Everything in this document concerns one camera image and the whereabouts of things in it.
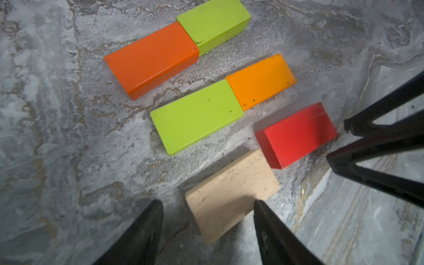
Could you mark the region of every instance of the wooden block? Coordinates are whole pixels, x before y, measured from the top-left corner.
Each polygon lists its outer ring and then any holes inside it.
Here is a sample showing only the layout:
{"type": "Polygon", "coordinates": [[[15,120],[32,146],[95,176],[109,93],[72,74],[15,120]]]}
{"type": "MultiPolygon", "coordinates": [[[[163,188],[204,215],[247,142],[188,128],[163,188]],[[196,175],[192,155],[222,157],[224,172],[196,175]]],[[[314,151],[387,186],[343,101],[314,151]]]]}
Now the wooden block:
{"type": "Polygon", "coordinates": [[[198,90],[150,113],[169,155],[244,115],[226,80],[198,90]]]}
{"type": "Polygon", "coordinates": [[[240,222],[255,199],[280,189],[260,149],[252,150],[186,193],[186,201],[207,244],[240,222]]]}
{"type": "Polygon", "coordinates": [[[132,100],[199,59],[199,49],[175,22],[104,57],[132,100]]]}
{"type": "Polygon", "coordinates": [[[255,133],[271,168],[285,168],[337,136],[321,103],[255,133]]]}
{"type": "Polygon", "coordinates": [[[243,110],[296,84],[281,54],[276,54],[226,77],[243,110]]]}
{"type": "Polygon", "coordinates": [[[202,56],[242,32],[250,14],[239,0],[210,0],[177,16],[177,20],[202,56]]]}

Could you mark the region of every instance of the unpainted wooden block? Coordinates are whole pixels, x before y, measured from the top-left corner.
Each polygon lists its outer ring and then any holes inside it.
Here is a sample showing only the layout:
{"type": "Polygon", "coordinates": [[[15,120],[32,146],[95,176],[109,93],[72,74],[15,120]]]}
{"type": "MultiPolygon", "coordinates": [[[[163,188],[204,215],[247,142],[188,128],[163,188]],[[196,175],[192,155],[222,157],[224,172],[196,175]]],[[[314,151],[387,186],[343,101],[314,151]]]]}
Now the unpainted wooden block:
{"type": "Polygon", "coordinates": [[[266,200],[280,185],[260,149],[252,150],[186,193],[207,244],[240,222],[255,199],[266,200]]]}

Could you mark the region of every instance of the marble surface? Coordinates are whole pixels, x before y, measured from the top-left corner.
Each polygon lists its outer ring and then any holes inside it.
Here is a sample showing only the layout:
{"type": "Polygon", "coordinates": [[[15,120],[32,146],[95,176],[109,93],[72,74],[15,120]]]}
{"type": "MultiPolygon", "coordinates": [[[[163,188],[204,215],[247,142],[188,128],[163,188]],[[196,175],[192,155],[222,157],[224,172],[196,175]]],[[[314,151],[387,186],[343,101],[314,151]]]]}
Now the marble surface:
{"type": "MultiPolygon", "coordinates": [[[[424,69],[424,1],[244,0],[247,29],[131,101],[103,57],[201,0],[0,2],[0,264],[91,264],[151,198],[165,217],[156,264],[260,264],[250,213],[208,247],[184,193],[248,150],[254,132],[322,102],[340,135],[274,173],[267,200],[326,264],[408,264],[424,211],[336,176],[343,120],[424,69]],[[281,53],[298,82],[168,156],[149,112],[281,53]]],[[[424,108],[420,97],[382,117],[424,108]]],[[[424,153],[364,164],[423,181],[424,153]]]]}

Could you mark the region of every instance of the orange block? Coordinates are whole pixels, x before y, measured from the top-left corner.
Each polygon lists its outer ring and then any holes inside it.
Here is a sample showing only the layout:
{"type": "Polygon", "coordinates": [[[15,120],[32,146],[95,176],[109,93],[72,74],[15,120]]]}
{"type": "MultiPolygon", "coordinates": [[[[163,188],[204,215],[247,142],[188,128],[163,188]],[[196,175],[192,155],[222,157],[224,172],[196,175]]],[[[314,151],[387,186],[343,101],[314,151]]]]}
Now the orange block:
{"type": "Polygon", "coordinates": [[[132,100],[199,59],[199,49],[175,22],[104,57],[132,100]]]}
{"type": "Polygon", "coordinates": [[[226,77],[243,110],[296,84],[281,54],[276,54],[226,77]]]}

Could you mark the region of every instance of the lime green block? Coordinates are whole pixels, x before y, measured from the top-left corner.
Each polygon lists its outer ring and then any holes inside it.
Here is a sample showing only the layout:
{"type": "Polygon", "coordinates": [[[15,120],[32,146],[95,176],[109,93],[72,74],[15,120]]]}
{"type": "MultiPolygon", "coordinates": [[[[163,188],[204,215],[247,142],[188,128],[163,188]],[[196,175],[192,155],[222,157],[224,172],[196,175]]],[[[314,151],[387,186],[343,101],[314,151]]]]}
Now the lime green block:
{"type": "Polygon", "coordinates": [[[177,16],[177,20],[202,56],[242,32],[250,14],[239,0],[210,0],[177,16]]]}
{"type": "Polygon", "coordinates": [[[169,155],[242,117],[227,80],[198,90],[150,112],[169,155]]]}

